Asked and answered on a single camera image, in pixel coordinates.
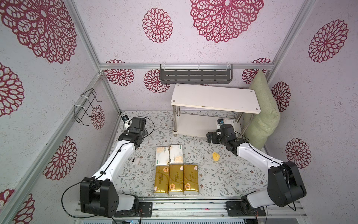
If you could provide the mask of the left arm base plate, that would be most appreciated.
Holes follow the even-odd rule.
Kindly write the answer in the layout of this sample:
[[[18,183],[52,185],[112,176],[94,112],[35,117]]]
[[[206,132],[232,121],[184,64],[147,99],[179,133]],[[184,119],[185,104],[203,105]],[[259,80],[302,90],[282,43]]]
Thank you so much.
[[[123,210],[115,213],[115,218],[124,217],[151,217],[153,211],[152,202],[138,202],[131,210]]]

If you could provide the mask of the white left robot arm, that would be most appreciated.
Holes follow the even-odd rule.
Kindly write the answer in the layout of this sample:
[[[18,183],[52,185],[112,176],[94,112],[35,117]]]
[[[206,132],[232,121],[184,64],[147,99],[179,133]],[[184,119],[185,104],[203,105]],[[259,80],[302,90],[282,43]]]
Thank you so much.
[[[119,194],[115,188],[115,179],[147,136],[145,125],[146,118],[132,118],[129,127],[120,134],[117,145],[107,161],[92,177],[85,177],[81,181],[81,212],[109,218],[121,213],[139,213],[138,197]]]

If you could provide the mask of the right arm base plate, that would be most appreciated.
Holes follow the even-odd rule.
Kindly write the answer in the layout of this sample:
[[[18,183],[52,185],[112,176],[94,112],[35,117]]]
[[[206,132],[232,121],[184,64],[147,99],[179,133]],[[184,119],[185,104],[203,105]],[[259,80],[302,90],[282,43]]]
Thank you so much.
[[[266,216],[264,207],[253,208],[245,201],[227,201],[226,209],[229,217],[263,217]]]

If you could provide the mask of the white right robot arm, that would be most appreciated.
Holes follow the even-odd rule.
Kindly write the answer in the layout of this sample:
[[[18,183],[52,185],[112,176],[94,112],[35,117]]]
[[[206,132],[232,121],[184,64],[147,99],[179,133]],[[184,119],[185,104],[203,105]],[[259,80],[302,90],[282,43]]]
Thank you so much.
[[[269,205],[278,207],[295,204],[305,197],[307,190],[298,166],[292,161],[281,161],[255,148],[244,136],[237,137],[231,124],[222,124],[215,132],[208,132],[208,143],[222,144],[229,152],[257,166],[267,175],[267,187],[241,198],[241,207],[247,212]]]

